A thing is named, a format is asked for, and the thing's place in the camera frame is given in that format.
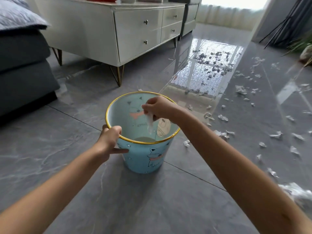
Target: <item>sheer curtain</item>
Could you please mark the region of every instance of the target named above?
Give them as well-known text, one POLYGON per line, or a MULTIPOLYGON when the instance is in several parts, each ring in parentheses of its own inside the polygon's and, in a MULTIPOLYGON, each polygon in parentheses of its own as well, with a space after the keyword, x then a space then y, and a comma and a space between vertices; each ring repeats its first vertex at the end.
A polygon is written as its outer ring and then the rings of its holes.
POLYGON ((267 0, 202 0, 196 21, 252 31, 266 2, 267 0))

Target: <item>person's left arm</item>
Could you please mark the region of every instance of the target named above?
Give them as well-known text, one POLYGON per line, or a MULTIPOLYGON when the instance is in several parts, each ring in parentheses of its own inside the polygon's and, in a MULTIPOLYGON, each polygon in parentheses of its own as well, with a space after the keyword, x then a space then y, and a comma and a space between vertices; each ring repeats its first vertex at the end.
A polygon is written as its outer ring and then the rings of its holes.
POLYGON ((104 125, 92 148, 0 214, 0 234, 43 233, 110 154, 128 152, 114 148, 119 134, 120 126, 104 125))

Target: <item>gold rim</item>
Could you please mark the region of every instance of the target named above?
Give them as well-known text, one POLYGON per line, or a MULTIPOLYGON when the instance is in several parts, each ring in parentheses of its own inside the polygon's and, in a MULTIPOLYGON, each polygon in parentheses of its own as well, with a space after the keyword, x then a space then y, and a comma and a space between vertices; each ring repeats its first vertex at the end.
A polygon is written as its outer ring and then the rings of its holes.
MULTIPOLYGON (((127 94, 138 94, 138 93, 150 93, 150 94, 160 95, 160 96, 163 96, 163 97, 167 98, 167 99, 170 100, 171 102, 174 102, 172 99, 170 99, 170 98, 168 98, 168 97, 166 97, 166 96, 164 96, 164 95, 162 95, 162 94, 158 94, 158 93, 154 93, 154 92, 138 91, 138 92, 131 92, 131 93, 127 93, 127 94)), ((108 111, 109 111, 109 109, 110 109, 110 106, 111 106, 117 99, 119 99, 119 98, 121 98, 121 97, 123 97, 123 96, 125 96, 125 95, 127 95, 127 94, 121 95, 121 96, 119 96, 118 98, 114 99, 114 100, 110 103, 110 105, 108 106, 108 108, 107 108, 107 110, 106 110, 106 114, 105 114, 105 122, 106 122, 106 125, 107 125, 108 129, 111 128, 111 125, 110 125, 110 123, 108 122, 108 111)), ((165 139, 163 139, 163 140, 156 141, 156 142, 141 142, 141 141, 131 140, 131 139, 128 139, 128 138, 126 138, 126 137, 123 137, 122 135, 119 135, 119 138, 121 138, 121 139, 123 139, 123 140, 125 140, 125 141, 128 141, 128 142, 131 142, 131 143, 138 143, 138 144, 157 144, 157 143, 165 142, 165 141, 171 139, 171 138, 174 137, 179 131, 180 131, 180 127, 179 127, 179 128, 177 129, 177 131, 176 131, 175 133, 173 133, 170 137, 167 137, 167 138, 165 138, 165 139)))

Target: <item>cabinet top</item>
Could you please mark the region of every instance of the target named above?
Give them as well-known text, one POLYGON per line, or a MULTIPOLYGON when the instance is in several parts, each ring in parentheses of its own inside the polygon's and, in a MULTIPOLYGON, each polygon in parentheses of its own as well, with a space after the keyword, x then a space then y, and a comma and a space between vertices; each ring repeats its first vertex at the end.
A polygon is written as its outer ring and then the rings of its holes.
POLYGON ((184 3, 176 3, 176 2, 141 2, 136 1, 135 3, 121 3, 121 2, 103 2, 103 1, 88 1, 88 0, 70 0, 70 1, 79 1, 79 2, 88 2, 93 4, 99 4, 99 5, 105 5, 105 6, 111 6, 114 8, 148 8, 148 7, 160 7, 160 8, 166 8, 166 7, 184 7, 184 3))

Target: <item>person's left hand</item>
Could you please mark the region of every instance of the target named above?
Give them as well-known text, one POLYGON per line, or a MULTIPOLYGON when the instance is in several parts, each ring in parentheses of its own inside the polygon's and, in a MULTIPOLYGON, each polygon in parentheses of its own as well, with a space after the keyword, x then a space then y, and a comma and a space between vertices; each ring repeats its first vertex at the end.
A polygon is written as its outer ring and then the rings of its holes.
POLYGON ((103 125, 102 129, 98 141, 93 145, 93 149, 103 159, 103 162, 110 158, 110 154, 129 152, 128 149, 115 148, 121 134, 120 126, 113 126, 111 129, 108 129, 107 125, 103 125))

